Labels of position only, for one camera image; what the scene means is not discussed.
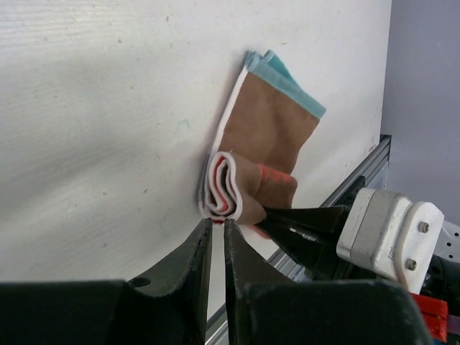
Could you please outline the brown orange towel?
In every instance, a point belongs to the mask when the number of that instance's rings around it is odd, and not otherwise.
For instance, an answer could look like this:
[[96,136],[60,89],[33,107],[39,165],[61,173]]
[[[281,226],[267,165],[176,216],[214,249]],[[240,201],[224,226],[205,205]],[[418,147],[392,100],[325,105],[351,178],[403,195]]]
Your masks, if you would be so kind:
[[300,149],[325,112],[274,51],[247,52],[200,177],[203,217],[255,226],[267,209],[291,208]]

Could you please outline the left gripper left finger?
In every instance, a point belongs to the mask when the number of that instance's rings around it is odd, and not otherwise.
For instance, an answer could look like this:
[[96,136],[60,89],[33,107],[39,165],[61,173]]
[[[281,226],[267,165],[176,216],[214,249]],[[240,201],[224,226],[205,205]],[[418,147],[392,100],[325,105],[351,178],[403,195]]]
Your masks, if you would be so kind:
[[212,221],[129,281],[1,284],[2,344],[204,344]]

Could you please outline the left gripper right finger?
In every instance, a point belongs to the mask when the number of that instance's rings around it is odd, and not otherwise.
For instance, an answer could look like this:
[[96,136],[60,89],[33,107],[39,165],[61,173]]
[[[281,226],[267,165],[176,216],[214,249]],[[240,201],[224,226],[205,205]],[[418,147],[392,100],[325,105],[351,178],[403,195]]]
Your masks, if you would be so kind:
[[224,223],[230,344],[432,344],[414,299],[386,280],[294,282]]

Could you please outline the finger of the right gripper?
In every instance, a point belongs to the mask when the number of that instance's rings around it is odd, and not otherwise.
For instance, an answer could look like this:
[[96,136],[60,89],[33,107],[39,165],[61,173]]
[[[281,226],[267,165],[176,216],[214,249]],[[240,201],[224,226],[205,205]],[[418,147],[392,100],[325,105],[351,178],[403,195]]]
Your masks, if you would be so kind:
[[306,235],[271,222],[261,222],[259,228],[269,236],[293,261],[304,268],[310,280],[340,278],[340,260],[332,244],[313,241]]
[[313,241],[336,244],[350,210],[351,207],[345,205],[321,208],[265,208],[266,218],[261,222],[285,226]]

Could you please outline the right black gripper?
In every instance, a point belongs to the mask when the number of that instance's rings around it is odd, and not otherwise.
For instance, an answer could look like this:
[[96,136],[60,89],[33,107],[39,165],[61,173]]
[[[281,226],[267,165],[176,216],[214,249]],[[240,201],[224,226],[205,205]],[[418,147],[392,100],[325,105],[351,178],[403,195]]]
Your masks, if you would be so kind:
[[[312,280],[362,280],[382,276],[339,259],[332,251],[307,254],[305,271]],[[459,264],[433,255],[419,294],[459,298]]]

